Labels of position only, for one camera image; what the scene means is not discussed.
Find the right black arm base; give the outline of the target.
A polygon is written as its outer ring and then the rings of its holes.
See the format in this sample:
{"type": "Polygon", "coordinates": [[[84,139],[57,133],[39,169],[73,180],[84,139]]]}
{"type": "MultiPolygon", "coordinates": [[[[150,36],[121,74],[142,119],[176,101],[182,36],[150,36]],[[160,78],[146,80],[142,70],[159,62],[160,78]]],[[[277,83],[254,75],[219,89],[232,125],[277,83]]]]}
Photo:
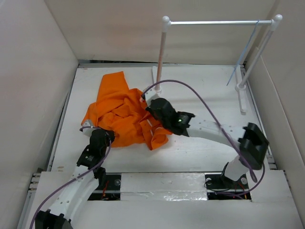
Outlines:
{"type": "Polygon", "coordinates": [[[226,180],[220,173],[205,174],[208,200],[251,200],[246,174],[237,181],[226,180]]]}

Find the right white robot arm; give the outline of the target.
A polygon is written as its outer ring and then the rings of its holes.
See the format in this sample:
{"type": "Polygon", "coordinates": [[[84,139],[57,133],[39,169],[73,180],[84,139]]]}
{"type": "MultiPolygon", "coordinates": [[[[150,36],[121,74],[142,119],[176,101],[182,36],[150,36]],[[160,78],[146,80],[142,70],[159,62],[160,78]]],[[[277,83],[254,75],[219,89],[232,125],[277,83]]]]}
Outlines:
{"type": "Polygon", "coordinates": [[[269,142],[256,124],[232,127],[207,121],[192,113],[176,111],[164,98],[149,99],[147,103],[146,110],[171,133],[218,142],[237,152],[222,170],[220,182],[224,187],[231,188],[247,172],[263,168],[269,142]]]}

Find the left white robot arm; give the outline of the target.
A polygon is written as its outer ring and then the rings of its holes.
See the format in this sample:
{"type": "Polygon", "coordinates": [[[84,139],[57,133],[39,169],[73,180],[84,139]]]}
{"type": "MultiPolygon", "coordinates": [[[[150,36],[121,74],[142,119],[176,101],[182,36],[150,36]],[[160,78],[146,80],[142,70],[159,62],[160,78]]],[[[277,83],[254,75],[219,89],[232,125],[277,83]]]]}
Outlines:
{"type": "Polygon", "coordinates": [[[89,144],[79,157],[70,180],[47,196],[38,206],[30,223],[35,229],[72,229],[72,221],[95,189],[103,188],[106,170],[102,167],[107,158],[115,133],[95,128],[89,144]]]}

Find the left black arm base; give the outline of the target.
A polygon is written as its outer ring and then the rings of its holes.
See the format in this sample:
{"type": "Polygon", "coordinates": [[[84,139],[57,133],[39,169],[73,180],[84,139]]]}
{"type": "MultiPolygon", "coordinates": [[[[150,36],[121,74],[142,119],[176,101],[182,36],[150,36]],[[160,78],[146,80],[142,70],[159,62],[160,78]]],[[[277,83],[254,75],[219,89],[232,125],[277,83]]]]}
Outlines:
{"type": "Polygon", "coordinates": [[[99,185],[88,198],[89,201],[117,201],[121,199],[121,174],[107,173],[103,184],[99,185]]]}

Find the orange trousers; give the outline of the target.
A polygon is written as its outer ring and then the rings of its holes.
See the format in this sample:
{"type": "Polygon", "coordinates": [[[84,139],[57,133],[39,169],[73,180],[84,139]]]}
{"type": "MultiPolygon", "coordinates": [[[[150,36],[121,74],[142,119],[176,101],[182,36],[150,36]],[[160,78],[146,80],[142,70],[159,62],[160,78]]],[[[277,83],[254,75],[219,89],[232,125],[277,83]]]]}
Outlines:
{"type": "Polygon", "coordinates": [[[146,144],[150,150],[165,145],[171,134],[146,111],[142,92],[130,89],[123,72],[102,77],[96,102],[89,105],[83,121],[115,133],[113,147],[146,144]]]}

